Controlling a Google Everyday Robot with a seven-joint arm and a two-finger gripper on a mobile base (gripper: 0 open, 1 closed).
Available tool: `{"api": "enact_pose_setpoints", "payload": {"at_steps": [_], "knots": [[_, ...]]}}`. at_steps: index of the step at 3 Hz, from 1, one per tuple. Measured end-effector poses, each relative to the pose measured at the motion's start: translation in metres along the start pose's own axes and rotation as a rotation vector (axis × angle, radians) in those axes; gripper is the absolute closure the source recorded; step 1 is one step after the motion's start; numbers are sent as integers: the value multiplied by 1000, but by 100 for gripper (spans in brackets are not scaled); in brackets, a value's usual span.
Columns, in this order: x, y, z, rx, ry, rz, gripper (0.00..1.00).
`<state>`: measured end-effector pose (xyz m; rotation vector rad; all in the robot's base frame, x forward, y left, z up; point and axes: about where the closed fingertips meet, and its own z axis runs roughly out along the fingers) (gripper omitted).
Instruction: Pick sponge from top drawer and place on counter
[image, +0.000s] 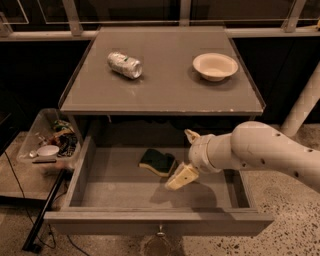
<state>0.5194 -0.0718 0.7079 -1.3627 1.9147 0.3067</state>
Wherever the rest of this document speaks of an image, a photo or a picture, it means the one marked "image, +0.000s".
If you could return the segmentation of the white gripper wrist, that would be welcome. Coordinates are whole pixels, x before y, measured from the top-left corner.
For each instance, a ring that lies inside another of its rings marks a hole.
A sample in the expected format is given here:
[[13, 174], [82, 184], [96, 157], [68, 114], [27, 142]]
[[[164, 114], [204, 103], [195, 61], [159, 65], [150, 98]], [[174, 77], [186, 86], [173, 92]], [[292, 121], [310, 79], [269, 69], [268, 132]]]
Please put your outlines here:
[[220, 169], [214, 167], [208, 157], [208, 146], [214, 135], [199, 135], [190, 129], [185, 129], [184, 133], [191, 144], [188, 153], [190, 164], [182, 162], [177, 167], [174, 174], [165, 183], [165, 188], [168, 190], [178, 190], [193, 182], [199, 177], [199, 172], [205, 174], [220, 172]]

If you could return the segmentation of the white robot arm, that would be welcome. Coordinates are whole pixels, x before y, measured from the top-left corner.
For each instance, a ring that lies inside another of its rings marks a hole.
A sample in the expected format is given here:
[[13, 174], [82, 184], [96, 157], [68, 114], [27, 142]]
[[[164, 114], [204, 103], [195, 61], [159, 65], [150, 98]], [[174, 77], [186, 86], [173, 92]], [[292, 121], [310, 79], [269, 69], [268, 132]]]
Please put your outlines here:
[[187, 129], [189, 162], [178, 166], [165, 187], [177, 190], [201, 172], [276, 170], [320, 192], [320, 151], [292, 139], [319, 99], [319, 71], [314, 70], [280, 129], [257, 121], [244, 122], [219, 136]]

